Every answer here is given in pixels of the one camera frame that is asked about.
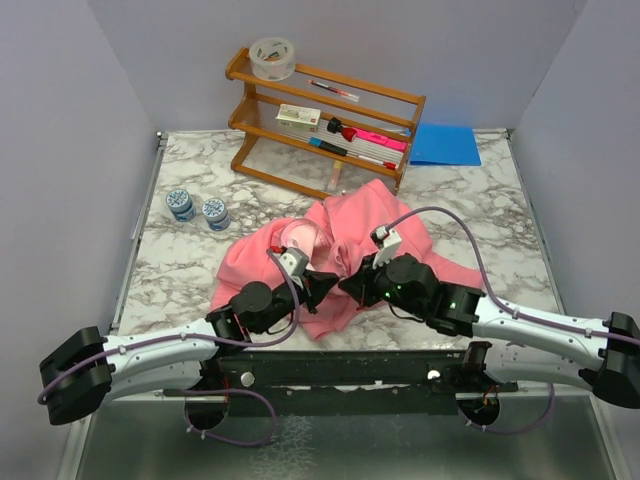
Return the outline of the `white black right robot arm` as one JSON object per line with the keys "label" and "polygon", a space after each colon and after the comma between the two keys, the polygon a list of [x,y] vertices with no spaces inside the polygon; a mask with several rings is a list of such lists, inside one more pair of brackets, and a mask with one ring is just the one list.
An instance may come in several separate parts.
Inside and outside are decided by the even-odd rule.
{"label": "white black right robot arm", "polygon": [[639,327],[627,314],[581,318],[523,308],[441,281],[409,254],[382,266],[368,256],[339,287],[361,307],[386,302],[443,335],[507,342],[460,365],[469,390],[530,380],[573,385],[618,407],[639,406]]}

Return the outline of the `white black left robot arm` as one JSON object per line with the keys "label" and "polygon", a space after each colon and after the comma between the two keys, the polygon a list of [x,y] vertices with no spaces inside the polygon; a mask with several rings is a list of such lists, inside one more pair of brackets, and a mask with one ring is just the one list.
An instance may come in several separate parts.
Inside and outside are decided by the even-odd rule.
{"label": "white black left robot arm", "polygon": [[39,404],[50,424],[70,424],[113,399],[152,390],[206,395],[220,385],[221,371],[209,361],[234,355],[285,317],[300,318],[337,284],[332,273],[306,271],[275,288],[254,281],[224,306],[181,327],[154,334],[103,336],[81,328],[39,365]]}

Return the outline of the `pink zip jacket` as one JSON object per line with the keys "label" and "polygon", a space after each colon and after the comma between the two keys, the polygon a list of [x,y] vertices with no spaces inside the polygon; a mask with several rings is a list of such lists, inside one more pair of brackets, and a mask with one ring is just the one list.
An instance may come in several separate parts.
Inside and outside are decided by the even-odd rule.
{"label": "pink zip jacket", "polygon": [[[211,310],[224,306],[252,281],[271,288],[283,283],[266,254],[268,247],[295,247],[309,257],[311,270],[331,272],[341,278],[353,275],[365,256],[377,252],[371,232],[390,224],[411,209],[380,181],[373,180],[355,193],[315,202],[302,218],[276,218],[229,247],[218,271]],[[472,288],[483,286],[478,270],[466,268],[433,251],[433,241],[417,216],[394,227],[402,244],[398,254],[409,253],[428,264],[439,280]],[[344,330],[360,313],[357,304],[337,286],[312,315],[302,309],[301,327],[313,341]]]}

